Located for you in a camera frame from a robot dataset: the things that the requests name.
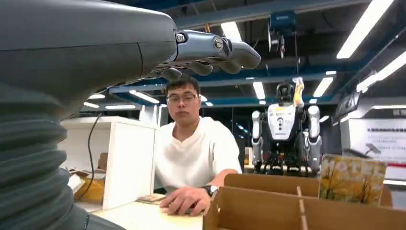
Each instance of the wall poster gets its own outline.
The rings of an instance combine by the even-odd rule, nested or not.
[[[406,119],[350,119],[350,149],[367,158],[406,167]]]

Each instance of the book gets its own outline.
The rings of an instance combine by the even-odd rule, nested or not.
[[[165,199],[166,196],[162,194],[152,194],[152,195],[146,195],[139,197],[137,199],[137,202],[145,203],[145,204],[155,204],[158,205],[160,204],[161,200]]]
[[[383,161],[326,154],[321,162],[319,198],[378,206],[386,167]]]

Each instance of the ceiling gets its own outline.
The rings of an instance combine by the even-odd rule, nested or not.
[[[202,94],[214,107],[258,106],[252,82],[262,81],[267,103],[272,103],[279,82],[296,76],[294,37],[285,38],[286,53],[269,52],[268,16],[280,9],[295,10],[299,73],[305,89],[307,103],[326,76],[335,70],[334,81],[317,101],[319,106],[335,105],[341,96],[355,89],[356,85],[372,70],[380,70],[406,50],[406,3],[395,0],[392,6],[371,30],[356,52],[348,59],[336,55],[360,19],[370,0],[111,0],[130,6],[158,10],[170,15],[180,29],[204,31],[201,22],[210,25],[211,33],[223,35],[221,22],[237,22],[243,41],[254,47],[262,61],[254,70],[242,69],[231,75],[222,70],[206,77],[193,75],[201,84]],[[376,83],[366,92],[367,97],[406,96],[406,81],[401,80],[405,68],[385,81]],[[105,99],[90,100],[95,104],[146,104],[130,94],[129,90],[142,91],[165,103],[162,88],[165,79],[140,82],[112,88]]]

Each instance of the blue ceiling beam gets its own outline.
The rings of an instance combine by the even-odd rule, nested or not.
[[[156,105],[149,101],[139,99],[129,93],[113,93],[113,95],[115,95],[123,100],[131,101],[133,103],[140,104],[140,105],[145,105],[145,106]],[[309,101],[313,98],[314,97],[312,97],[312,96],[303,96],[303,101],[305,103],[309,103]],[[320,102],[322,102],[322,103],[329,102],[332,98],[333,98],[332,95],[319,97],[319,98],[317,98],[317,102],[319,102],[319,103]],[[265,99],[264,101],[266,101],[267,104],[271,104],[271,103],[276,103],[277,99],[275,97],[271,97],[271,98]],[[208,100],[208,102],[213,103],[213,105],[215,105],[215,106],[230,105],[230,104],[240,105],[240,106],[259,104],[259,100],[256,97],[210,98]],[[166,101],[161,99],[160,104],[166,104]]]
[[[205,0],[127,0],[127,5],[150,10],[164,10]]]
[[[304,66],[300,69],[300,76],[305,81],[315,81],[326,76],[326,71],[335,70],[337,72],[355,72],[358,71],[360,65],[355,63],[352,65],[328,65],[318,67]],[[280,68],[280,69],[243,69],[238,74],[229,74],[224,71],[219,71],[210,74],[209,76],[194,77],[199,81],[201,87],[216,87],[228,85],[243,85],[251,84],[255,81],[263,83],[281,82],[291,80],[296,76],[295,68]],[[112,87],[110,93],[128,92],[130,90],[153,91],[161,90],[168,81],[163,78],[153,80],[143,80],[128,86]]]

